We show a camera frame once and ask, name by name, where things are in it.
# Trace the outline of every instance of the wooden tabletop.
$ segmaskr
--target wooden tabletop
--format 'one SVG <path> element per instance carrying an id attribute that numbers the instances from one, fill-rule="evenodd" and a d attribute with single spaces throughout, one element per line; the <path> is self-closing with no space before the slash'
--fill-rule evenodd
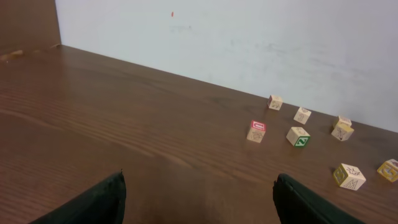
<path id="1" fill-rule="evenodd" d="M 296 106 L 266 102 L 69 47 L 2 63 L 0 223 L 32 221 L 122 168 L 125 223 L 279 223 L 282 172 L 364 222 L 398 222 L 398 184 L 376 172 L 398 158 L 397 133 L 354 122 L 339 142 L 334 117 L 302 126 Z M 267 124 L 260 144 L 246 140 L 252 119 Z M 292 126 L 311 134 L 305 148 L 286 140 Z M 358 191 L 336 185 L 339 163 L 361 169 Z"/>

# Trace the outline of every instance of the yellow letter block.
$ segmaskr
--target yellow letter block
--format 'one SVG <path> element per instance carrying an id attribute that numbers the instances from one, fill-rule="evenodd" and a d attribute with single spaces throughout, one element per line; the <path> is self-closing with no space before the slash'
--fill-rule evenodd
<path id="1" fill-rule="evenodd" d="M 340 187 L 358 190 L 366 181 L 366 178 L 358 167 L 340 164 L 333 173 L 333 178 Z"/>
<path id="2" fill-rule="evenodd" d="M 398 162 L 395 159 L 384 162 L 377 171 L 391 182 L 398 180 Z"/>

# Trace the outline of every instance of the alphabet block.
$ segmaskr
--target alphabet block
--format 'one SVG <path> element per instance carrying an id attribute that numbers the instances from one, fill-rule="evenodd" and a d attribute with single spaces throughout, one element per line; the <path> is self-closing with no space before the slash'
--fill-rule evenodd
<path id="1" fill-rule="evenodd" d="M 282 103 L 284 103 L 282 97 L 271 95 L 269 97 L 267 105 L 268 105 L 268 108 L 270 108 L 270 109 L 280 110 L 280 107 L 282 106 Z"/>
<path id="2" fill-rule="evenodd" d="M 266 133 L 266 124 L 251 121 L 247 139 L 260 143 Z"/>
<path id="3" fill-rule="evenodd" d="M 300 107 L 294 116 L 293 120 L 305 124 L 311 115 L 311 111 Z"/>
<path id="4" fill-rule="evenodd" d="M 335 129 L 331 132 L 331 135 L 339 139 L 340 141 L 345 141 L 353 134 L 354 129 L 347 126 L 344 123 L 338 123 Z"/>
<path id="5" fill-rule="evenodd" d="M 358 167 L 340 164 L 333 173 L 333 178 L 340 187 L 358 190 L 366 181 Z"/>
<path id="6" fill-rule="evenodd" d="M 310 140 L 310 134 L 301 127 L 292 127 L 286 138 L 294 147 L 304 147 Z"/>
<path id="7" fill-rule="evenodd" d="M 352 122 L 350 119 L 339 115 L 337 116 L 336 121 L 333 123 L 333 127 L 335 128 L 337 124 L 347 124 L 347 126 L 351 127 Z"/>
<path id="8" fill-rule="evenodd" d="M 390 159 L 384 162 L 383 165 L 378 168 L 377 172 L 387 180 L 394 182 L 398 180 L 398 162 L 395 159 Z"/>

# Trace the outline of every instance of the wooden wall panel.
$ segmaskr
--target wooden wall panel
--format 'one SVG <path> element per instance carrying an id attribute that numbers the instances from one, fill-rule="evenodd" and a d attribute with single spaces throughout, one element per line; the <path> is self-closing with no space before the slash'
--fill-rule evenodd
<path id="1" fill-rule="evenodd" d="M 54 0 L 0 1 L 0 55 L 61 43 Z"/>

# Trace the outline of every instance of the wooden block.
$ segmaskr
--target wooden block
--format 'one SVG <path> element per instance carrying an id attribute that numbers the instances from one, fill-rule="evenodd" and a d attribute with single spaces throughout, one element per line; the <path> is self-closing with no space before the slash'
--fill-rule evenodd
<path id="1" fill-rule="evenodd" d="M 334 128 L 336 127 L 336 124 L 347 124 L 349 127 L 351 127 L 352 122 L 350 119 L 339 115 L 339 116 L 337 116 L 336 121 L 333 123 Z"/>
<path id="2" fill-rule="evenodd" d="M 310 140 L 310 134 L 301 127 L 292 127 L 286 138 L 294 147 L 304 147 Z"/>
<path id="3" fill-rule="evenodd" d="M 305 109 L 305 108 L 299 108 L 296 115 L 294 116 L 293 120 L 298 121 L 302 124 L 305 124 L 309 117 L 311 116 L 311 111 Z"/>
<path id="4" fill-rule="evenodd" d="M 391 182 L 398 180 L 398 162 L 395 159 L 384 162 L 377 171 Z"/>
<path id="5" fill-rule="evenodd" d="M 266 133 L 266 124 L 251 121 L 247 139 L 260 143 Z"/>
<path id="6" fill-rule="evenodd" d="M 340 164 L 334 171 L 333 177 L 340 187 L 351 190 L 358 190 L 366 181 L 358 167 L 347 164 Z"/>
<path id="7" fill-rule="evenodd" d="M 269 97 L 267 105 L 268 105 L 268 108 L 270 108 L 270 109 L 280 110 L 280 107 L 282 106 L 282 103 L 284 103 L 282 97 L 271 95 Z"/>
<path id="8" fill-rule="evenodd" d="M 340 141 L 345 141 L 353 134 L 354 129 L 347 126 L 346 124 L 339 123 L 336 125 L 335 129 L 331 132 L 331 135 L 339 139 Z"/>

